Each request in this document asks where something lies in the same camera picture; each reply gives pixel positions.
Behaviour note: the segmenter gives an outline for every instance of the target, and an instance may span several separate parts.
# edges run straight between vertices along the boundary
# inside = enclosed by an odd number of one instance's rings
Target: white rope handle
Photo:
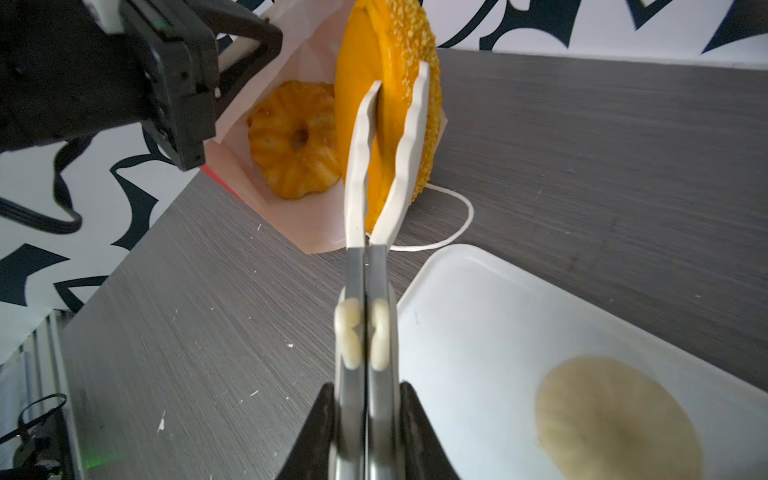
[[[455,191],[449,190],[447,188],[438,187],[437,185],[427,184],[426,186],[432,190],[437,190],[438,192],[448,194],[451,197],[456,197],[464,202],[464,205],[467,206],[467,220],[464,222],[462,227],[456,231],[456,233],[446,238],[445,240],[441,240],[437,243],[430,243],[429,245],[392,245],[391,250],[394,250],[395,252],[421,252],[423,250],[436,250],[438,248],[443,248],[450,244],[453,240],[456,240],[462,233],[467,231],[470,223],[472,223],[472,219],[475,218],[475,208],[472,206],[472,202],[470,202],[464,195],[456,193]]]

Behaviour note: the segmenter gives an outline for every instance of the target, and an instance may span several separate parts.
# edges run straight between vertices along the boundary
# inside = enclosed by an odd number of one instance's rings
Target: wood grain surface
[[[768,74],[440,60],[460,241],[768,389]],[[427,190],[398,241],[465,215]],[[398,294],[428,256],[392,253]],[[91,478],[272,479],[332,378],[343,267],[197,175],[64,329]]]

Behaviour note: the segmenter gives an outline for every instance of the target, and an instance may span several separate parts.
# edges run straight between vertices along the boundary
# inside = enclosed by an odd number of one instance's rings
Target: donut hole
[[[293,132],[290,143],[294,150],[299,150],[310,141],[310,129],[306,123],[302,123],[299,128]]]

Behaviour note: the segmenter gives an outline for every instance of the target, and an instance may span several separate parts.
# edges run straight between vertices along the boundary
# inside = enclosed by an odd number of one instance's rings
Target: black and white wallpaper
[[[277,0],[311,2],[312,0]],[[238,0],[264,13],[273,0]],[[422,0],[443,48],[768,68],[766,0]],[[220,49],[233,38],[219,35]],[[67,219],[53,201],[61,144],[0,154],[0,195]],[[101,132],[63,177],[83,227],[0,218],[0,362],[51,309],[77,312],[184,189],[138,124]]]

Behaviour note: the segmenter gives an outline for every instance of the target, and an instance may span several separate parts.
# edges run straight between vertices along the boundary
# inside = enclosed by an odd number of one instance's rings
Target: tongs
[[[395,178],[366,241],[366,192],[376,136],[374,81],[357,111],[344,193],[346,285],[334,315],[335,432],[329,478],[405,478],[399,428],[397,305],[387,280],[387,253],[410,205],[424,147],[429,64],[422,61],[398,143]]]

